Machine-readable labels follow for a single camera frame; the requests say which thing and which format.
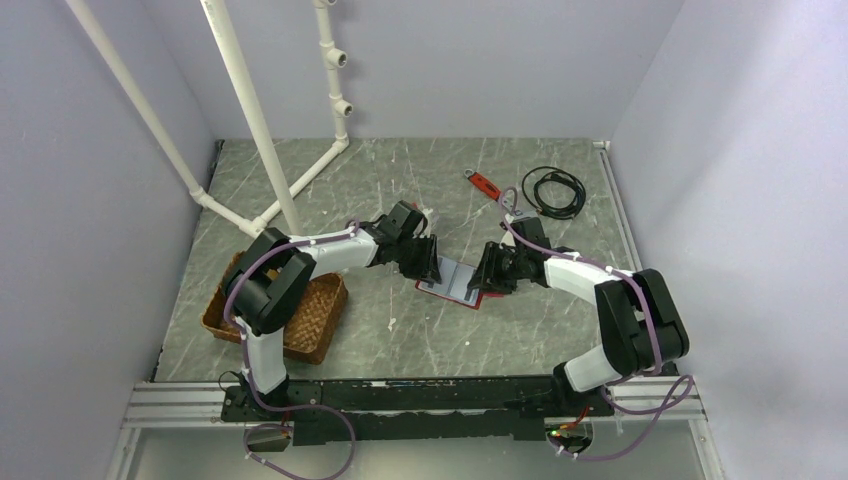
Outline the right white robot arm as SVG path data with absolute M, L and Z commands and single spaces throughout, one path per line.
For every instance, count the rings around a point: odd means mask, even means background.
M 489 242 L 468 283 L 483 294 L 510 294 L 519 281 L 574 295 L 597 312 L 601 342 L 554 368 L 551 401 L 574 415 L 590 391 L 637 374 L 656 374 L 685 356 L 690 341 L 662 274 L 603 266 L 569 249 L 555 249 L 535 217 L 506 224 L 511 244 Z

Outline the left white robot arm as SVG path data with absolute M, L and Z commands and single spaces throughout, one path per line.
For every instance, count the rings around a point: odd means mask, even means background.
M 275 419 L 289 403 L 284 333 L 310 282 L 388 263 L 407 279 L 439 282 L 437 238 L 427 227 L 423 212 L 400 201 L 373 221 L 351 220 L 334 233 L 288 236 L 268 228 L 259 234 L 221 283 L 223 319 L 236 329 L 243 349 L 240 382 L 258 417 Z

